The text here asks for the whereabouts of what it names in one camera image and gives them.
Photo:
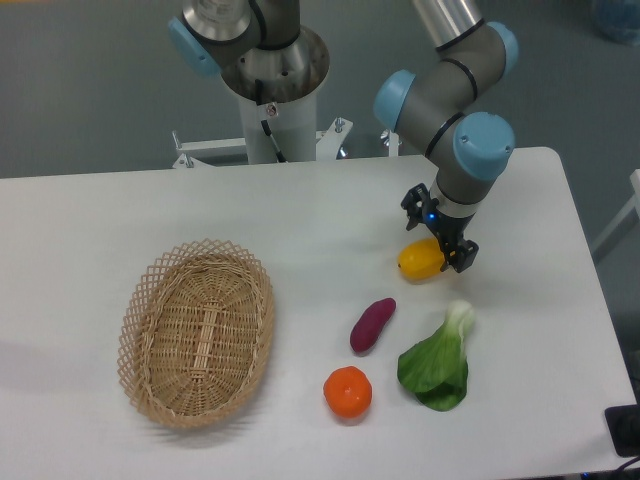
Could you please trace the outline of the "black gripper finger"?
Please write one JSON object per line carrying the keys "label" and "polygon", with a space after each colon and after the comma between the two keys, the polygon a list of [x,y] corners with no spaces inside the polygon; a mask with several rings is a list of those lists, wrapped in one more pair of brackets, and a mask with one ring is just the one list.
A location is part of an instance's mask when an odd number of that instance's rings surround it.
{"label": "black gripper finger", "polygon": [[406,213],[405,229],[411,231],[416,226],[424,224],[425,207],[429,205],[430,195],[427,187],[420,183],[407,191],[401,201],[401,208]]}
{"label": "black gripper finger", "polygon": [[440,271],[453,269],[456,273],[462,273],[474,263],[478,252],[478,244],[471,240],[462,239],[456,245],[445,243]]}

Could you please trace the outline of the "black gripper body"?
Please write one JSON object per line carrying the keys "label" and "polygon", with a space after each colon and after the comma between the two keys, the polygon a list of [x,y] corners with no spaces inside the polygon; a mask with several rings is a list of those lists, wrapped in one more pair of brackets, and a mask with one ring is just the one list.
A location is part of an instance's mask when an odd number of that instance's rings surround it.
{"label": "black gripper body", "polygon": [[431,199],[422,207],[423,220],[437,239],[443,253],[453,253],[473,249],[472,243],[464,238],[465,230],[473,215],[455,217],[440,209],[440,203]]}

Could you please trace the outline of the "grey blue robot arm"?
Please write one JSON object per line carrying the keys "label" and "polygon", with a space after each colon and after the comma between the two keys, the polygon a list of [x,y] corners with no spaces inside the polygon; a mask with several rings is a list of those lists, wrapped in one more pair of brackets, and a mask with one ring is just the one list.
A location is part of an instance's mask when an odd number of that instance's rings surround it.
{"label": "grey blue robot arm", "polygon": [[[472,1],[418,1],[415,9],[438,63],[425,75],[392,74],[373,110],[436,167],[432,185],[410,189],[401,206],[410,226],[433,234],[444,267],[460,272],[478,252],[465,229],[515,147],[506,120],[470,106],[512,70],[519,46]],[[329,53],[301,23],[297,2],[186,1],[168,31],[193,71],[220,77],[239,100],[252,163],[318,158],[315,97],[328,75]]]}

